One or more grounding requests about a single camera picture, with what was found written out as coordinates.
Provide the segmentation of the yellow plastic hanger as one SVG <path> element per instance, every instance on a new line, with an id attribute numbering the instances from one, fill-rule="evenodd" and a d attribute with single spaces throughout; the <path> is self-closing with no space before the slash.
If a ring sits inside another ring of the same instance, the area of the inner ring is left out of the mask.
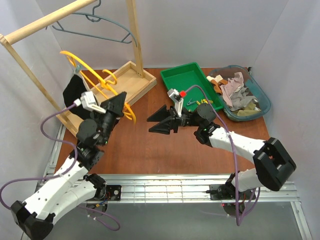
<path id="1" fill-rule="evenodd" d="M 103 73 L 107 73 L 111 76 L 111 78 L 113 80 L 104 80 L 95 70 L 93 70 L 87 63 L 85 63 L 82 59 L 80 59 L 78 56 L 74 55 L 73 53 L 66 51 L 66 50 L 62 50 L 60 51 L 60 54 L 65 55 L 68 59 L 68 61 L 74 66 L 74 69 L 77 68 L 77 63 L 79 65 L 81 65 L 84 69 L 88 70 L 91 74 L 93 74 L 94 77 L 97 78 L 98 82 L 99 82 L 99 86 L 103 89 L 106 89 L 110 92 L 112 92 L 115 96 L 118 95 L 118 93 L 116 92 L 116 90 L 112 87 L 112 85 L 116 85 L 118 83 L 118 79 L 115 76 L 115 74 L 113 74 L 110 70 L 108 69 L 103 69 L 102 72 Z M 107 95 L 105 93 L 102 92 L 102 90 L 100 89 L 100 87 L 97 84 L 94 84 L 83 72 L 83 70 L 79 70 L 79 73 L 82 77 L 84 77 L 85 80 L 87 80 L 92 87 L 97 90 L 106 100 L 109 99 L 109 97 L 107 97 Z M 130 105 L 125 102 L 124 103 L 124 107 L 123 107 L 123 113 L 124 116 L 129 119 L 132 120 L 134 124 L 137 123 L 137 118 L 135 113 L 133 112 L 133 110 L 131 109 Z"/>

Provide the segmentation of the teal clothespin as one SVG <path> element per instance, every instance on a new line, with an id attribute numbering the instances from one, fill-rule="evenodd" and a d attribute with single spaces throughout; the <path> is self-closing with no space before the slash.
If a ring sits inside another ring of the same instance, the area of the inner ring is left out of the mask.
<path id="1" fill-rule="evenodd" d="M 74 74 L 78 74 L 81 70 L 82 70 L 82 66 L 81 66 L 81 65 L 77 65 L 77 66 L 74 68 Z"/>

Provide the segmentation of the black underwear beige waistband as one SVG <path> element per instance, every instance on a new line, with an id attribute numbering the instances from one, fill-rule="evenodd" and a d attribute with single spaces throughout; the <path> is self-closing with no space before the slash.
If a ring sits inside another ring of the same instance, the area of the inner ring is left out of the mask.
<path id="1" fill-rule="evenodd" d="M 76 99 L 80 99 L 82 93 L 86 91 L 87 89 L 82 78 L 74 74 L 62 93 L 65 106 L 69 107 L 70 105 L 72 105 L 74 101 Z M 84 109 L 82 106 L 74 107 L 70 110 L 70 112 L 78 116 L 82 120 L 91 119 L 91 112 Z"/>

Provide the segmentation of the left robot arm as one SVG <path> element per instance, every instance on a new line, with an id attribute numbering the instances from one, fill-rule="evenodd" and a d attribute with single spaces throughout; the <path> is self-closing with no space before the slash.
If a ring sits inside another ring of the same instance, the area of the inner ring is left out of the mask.
<path id="1" fill-rule="evenodd" d="M 77 144 L 60 169 L 45 177 L 45 184 L 24 201 L 15 201 L 9 208 L 15 223 L 32 240 L 43 240 L 61 217 L 86 200 L 102 198 L 106 181 L 97 174 L 88 174 L 104 155 L 100 149 L 109 142 L 111 132 L 124 116 L 127 92 L 123 91 L 97 105 L 93 92 L 63 109 L 82 107 L 91 112 L 78 128 Z"/>

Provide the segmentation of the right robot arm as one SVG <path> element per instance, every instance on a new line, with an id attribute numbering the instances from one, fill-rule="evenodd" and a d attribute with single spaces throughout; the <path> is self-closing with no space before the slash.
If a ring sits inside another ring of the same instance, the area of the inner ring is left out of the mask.
<path id="1" fill-rule="evenodd" d="M 240 193 L 260 187 L 279 191 L 297 168 L 282 143 L 273 137 L 261 140 L 228 132 L 214 123 L 216 116 L 207 103 L 200 104 L 194 111 L 182 108 L 181 114 L 173 106 L 167 108 L 163 105 L 147 121 L 156 123 L 149 132 L 165 135 L 177 133 L 179 127 L 197 127 L 194 135 L 200 144 L 223 149 L 251 161 L 254 168 L 233 173 L 227 182 L 229 188 L 238 189 Z"/>

